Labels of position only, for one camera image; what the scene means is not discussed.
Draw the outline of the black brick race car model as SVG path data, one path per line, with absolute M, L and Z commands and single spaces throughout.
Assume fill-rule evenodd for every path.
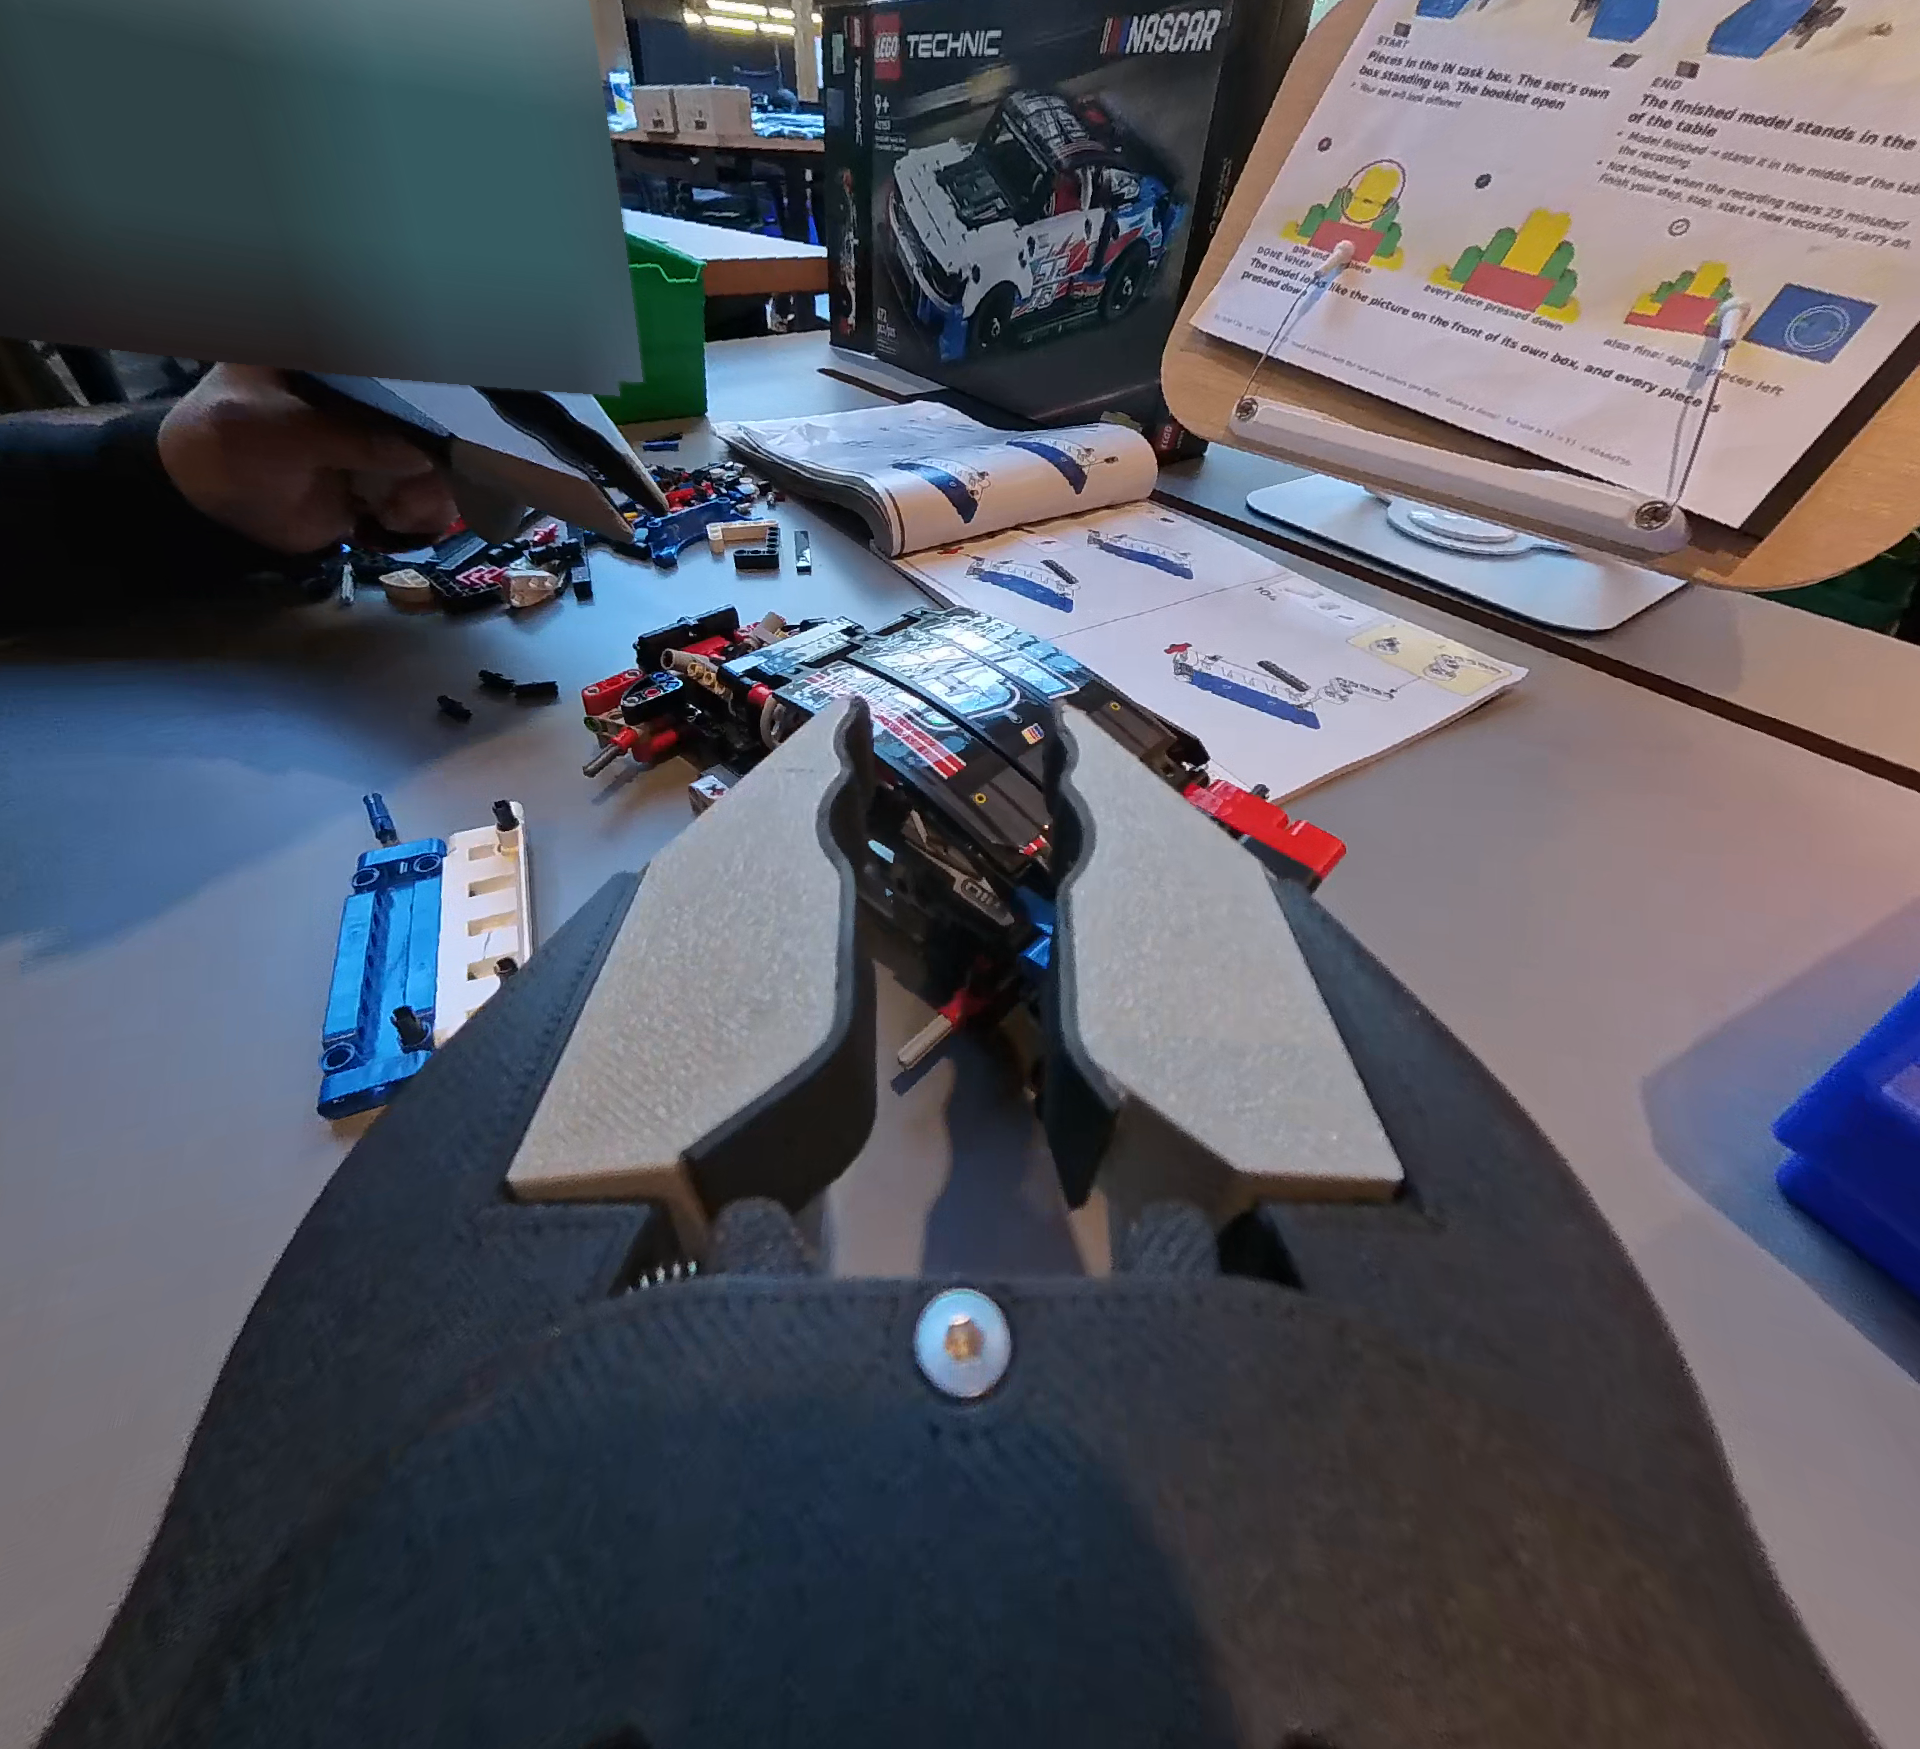
M 874 803 L 864 900 L 945 992 L 900 1049 L 903 1070 L 953 1033 L 1033 1010 L 1052 962 L 1056 871 L 1045 807 L 1052 710 L 1083 710 L 1283 881 L 1318 888 L 1346 846 L 1262 793 L 1214 775 L 1205 745 L 1055 643 L 977 610 L 917 607 L 883 629 L 847 617 L 745 624 L 717 607 L 640 634 L 637 663 L 583 688 L 585 775 L 684 755 L 731 782 L 815 714 L 870 708 Z

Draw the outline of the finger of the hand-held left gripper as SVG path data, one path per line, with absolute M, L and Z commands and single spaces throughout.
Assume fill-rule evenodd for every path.
M 589 393 L 480 389 L 514 440 L 485 440 L 495 465 L 477 470 L 488 518 L 514 502 L 563 524 L 617 524 L 627 499 L 643 518 L 670 515 L 650 470 Z
M 619 538 L 643 505 L 643 458 L 589 393 L 475 389 L 375 374 L 288 372 L 313 407 L 356 407 L 424 448 L 446 474 L 460 518 L 492 542 L 527 515 Z

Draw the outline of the green storage bin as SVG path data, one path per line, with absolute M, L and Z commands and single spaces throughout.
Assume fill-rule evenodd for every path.
M 1918 644 L 1918 532 L 1819 585 L 1772 589 L 1771 603 Z
M 603 399 L 615 423 L 708 416 L 704 265 L 650 235 L 624 234 L 643 377 Z

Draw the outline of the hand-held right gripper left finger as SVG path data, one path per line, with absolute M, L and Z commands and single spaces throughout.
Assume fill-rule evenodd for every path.
M 874 1128 L 870 708 L 815 714 L 637 881 L 509 1165 L 524 1205 L 803 1212 Z

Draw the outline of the blue brick panel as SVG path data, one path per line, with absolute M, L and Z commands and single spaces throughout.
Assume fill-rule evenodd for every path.
M 383 1107 L 431 1057 L 444 837 L 359 857 L 340 910 L 319 1054 L 319 1114 L 340 1121 Z M 430 1040 L 400 1050 L 393 1010 L 409 1006 Z

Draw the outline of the open instruction booklet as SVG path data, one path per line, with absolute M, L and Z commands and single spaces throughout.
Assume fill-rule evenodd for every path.
M 864 519 L 944 606 L 1123 685 L 1239 786 L 1308 793 L 1525 678 L 1158 505 L 1158 462 L 1127 423 L 1015 433 L 911 401 L 713 433 Z

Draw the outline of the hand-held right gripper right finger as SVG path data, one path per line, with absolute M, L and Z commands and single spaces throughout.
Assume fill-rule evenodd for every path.
M 1259 856 L 1083 710 L 1045 798 L 1042 1131 L 1068 1206 L 1396 1201 L 1404 1162 Z

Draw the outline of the blue storage bin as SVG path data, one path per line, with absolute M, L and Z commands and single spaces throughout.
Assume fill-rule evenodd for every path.
M 1918 1297 L 1918 989 L 1772 1134 L 1783 1198 Z

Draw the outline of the printed instruction sheet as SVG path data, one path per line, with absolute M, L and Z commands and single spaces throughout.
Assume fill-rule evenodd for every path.
M 1755 525 L 1918 329 L 1918 0 L 1377 0 L 1194 316 Z

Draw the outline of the person's left forearm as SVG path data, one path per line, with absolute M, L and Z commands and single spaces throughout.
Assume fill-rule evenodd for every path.
M 167 401 L 2 418 L 2 634 L 157 595 L 206 548 L 163 470 Z

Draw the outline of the person's left hand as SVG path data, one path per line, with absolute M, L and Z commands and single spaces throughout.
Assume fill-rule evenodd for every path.
M 460 519 L 424 448 L 356 407 L 301 401 L 275 369 L 213 367 L 166 416 L 157 458 L 200 515 L 279 555 L 379 532 L 437 542 Z

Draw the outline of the grey desk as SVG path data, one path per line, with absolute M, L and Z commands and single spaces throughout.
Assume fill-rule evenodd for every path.
M 1529 648 L 1491 708 L 1302 800 L 1329 911 L 1469 1046 L 1616 1228 L 1780 1584 L 1887 1746 L 1918 1744 L 1918 1309 L 1775 1191 L 1772 1120 L 1918 979 L 1918 793 L 1799 736 L 1910 742 L 1913 651 L 1725 600 L 1711 704 L 1653 690 L 1665 606 Z M 2 1744 L 129 1590 L 264 1277 L 359 1124 L 315 1101 L 365 796 L 403 834 L 519 798 L 551 934 L 691 815 L 684 765 L 583 778 L 580 685 L 731 566 L 595 560 L 595 603 L 379 597 L 2 651 Z M 555 704 L 477 670 L 555 678 Z M 437 719 L 437 695 L 471 708 Z

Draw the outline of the black cardboard set box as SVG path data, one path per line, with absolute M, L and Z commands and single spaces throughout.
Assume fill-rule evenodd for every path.
M 889 0 L 828 14 L 832 345 L 964 413 L 1208 444 L 1163 355 L 1315 0 Z

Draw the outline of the wood edged table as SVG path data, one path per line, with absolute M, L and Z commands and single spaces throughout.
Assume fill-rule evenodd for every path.
M 711 301 L 767 301 L 785 329 L 822 329 L 829 296 L 829 252 L 811 242 L 700 225 L 649 211 L 622 211 L 632 238 L 703 268 Z

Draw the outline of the pile of brick pieces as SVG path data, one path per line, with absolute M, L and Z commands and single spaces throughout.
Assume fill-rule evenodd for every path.
M 785 488 L 731 460 L 684 462 L 666 444 L 649 444 L 643 462 L 657 472 L 663 515 L 600 478 L 612 532 L 528 515 L 500 539 L 458 529 L 420 551 L 340 548 L 315 590 L 340 607 L 379 597 L 406 613 L 477 617 L 534 613 L 566 597 L 592 606 L 598 551 L 663 575 L 696 551 L 745 555 L 755 575 L 782 568 Z

